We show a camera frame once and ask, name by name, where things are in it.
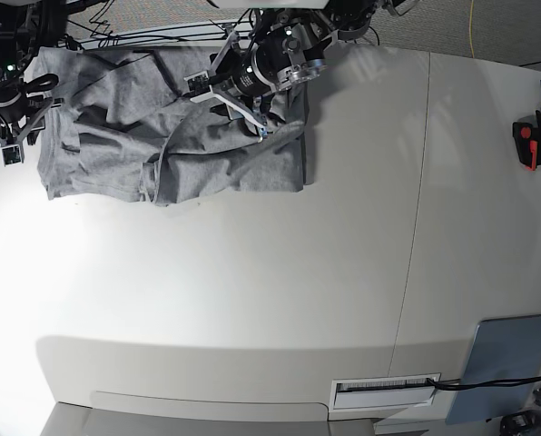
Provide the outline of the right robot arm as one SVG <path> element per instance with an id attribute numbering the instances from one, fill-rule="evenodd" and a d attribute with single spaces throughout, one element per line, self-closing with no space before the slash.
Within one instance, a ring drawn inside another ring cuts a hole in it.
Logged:
<path id="1" fill-rule="evenodd" d="M 65 1 L 0 1 L 0 144 L 16 142 L 13 125 L 28 105 L 24 74 L 44 46 L 55 45 L 67 24 Z"/>

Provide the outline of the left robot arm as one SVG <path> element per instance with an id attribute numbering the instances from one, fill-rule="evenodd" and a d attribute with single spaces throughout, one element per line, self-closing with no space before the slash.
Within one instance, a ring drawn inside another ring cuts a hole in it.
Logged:
<path id="1" fill-rule="evenodd" d="M 206 71 L 207 100 L 216 99 L 256 126 L 271 131 L 263 106 L 275 95 L 317 78 L 327 67 L 325 51 L 367 33 L 379 10 L 393 17 L 411 11 L 416 1 L 328 1 L 322 8 L 252 8 L 248 45 L 241 47 L 237 25 L 225 28 L 224 46 Z"/>

